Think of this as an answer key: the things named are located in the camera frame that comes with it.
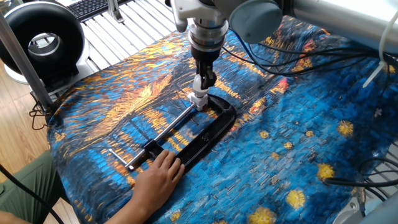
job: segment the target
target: keyboard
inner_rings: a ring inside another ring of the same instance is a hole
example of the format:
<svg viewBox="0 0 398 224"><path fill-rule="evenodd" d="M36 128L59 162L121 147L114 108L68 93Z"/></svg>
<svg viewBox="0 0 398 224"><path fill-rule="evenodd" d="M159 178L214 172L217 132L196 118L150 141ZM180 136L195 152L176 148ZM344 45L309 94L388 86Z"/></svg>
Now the keyboard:
<svg viewBox="0 0 398 224"><path fill-rule="evenodd" d="M130 0L118 0L118 4L120 5L127 1ZM108 10L108 2L106 0L82 0L71 4L67 9L71 11L80 22L84 22Z"/></svg>

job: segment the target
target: human hand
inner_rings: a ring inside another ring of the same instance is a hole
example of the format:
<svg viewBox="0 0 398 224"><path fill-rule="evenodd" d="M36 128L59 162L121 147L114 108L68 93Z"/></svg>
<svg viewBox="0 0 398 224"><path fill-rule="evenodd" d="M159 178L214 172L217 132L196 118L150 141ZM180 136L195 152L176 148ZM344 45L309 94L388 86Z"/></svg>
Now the human hand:
<svg viewBox="0 0 398 224"><path fill-rule="evenodd" d="M173 163L174 158L174 152L163 150L149 169L137 176L131 203L139 204L150 214L163 206L185 170L179 158Z"/></svg>
<svg viewBox="0 0 398 224"><path fill-rule="evenodd" d="M172 194L185 166L174 152L163 150L154 163L139 174L130 201L106 224L141 224L158 210Z"/></svg>

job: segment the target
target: table surface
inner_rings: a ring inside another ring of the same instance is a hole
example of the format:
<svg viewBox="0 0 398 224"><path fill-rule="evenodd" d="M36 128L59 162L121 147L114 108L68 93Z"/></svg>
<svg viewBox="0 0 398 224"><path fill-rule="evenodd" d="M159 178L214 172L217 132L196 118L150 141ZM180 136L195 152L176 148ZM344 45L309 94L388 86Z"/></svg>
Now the table surface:
<svg viewBox="0 0 398 224"><path fill-rule="evenodd" d="M295 51L352 44L289 17L264 43ZM245 56L232 34L225 47ZM173 33L76 83L47 115L52 155L83 223L103 223L116 213L131 198L138 172L150 165L128 172L108 149L130 160L188 105L185 95L195 75L189 49L186 34ZM254 50L275 63L296 57L261 46ZM283 70L327 60L316 56ZM398 132L395 76L382 97L385 72L362 88L377 64L369 58L342 70L285 78L222 51L210 93L230 102L238 119L150 222L331 223L352 188L327 186L320 179L353 179L362 159L383 156L393 141L375 127ZM376 104L382 116L373 121ZM180 151L214 117L212 110L195 113L163 147Z"/></svg>

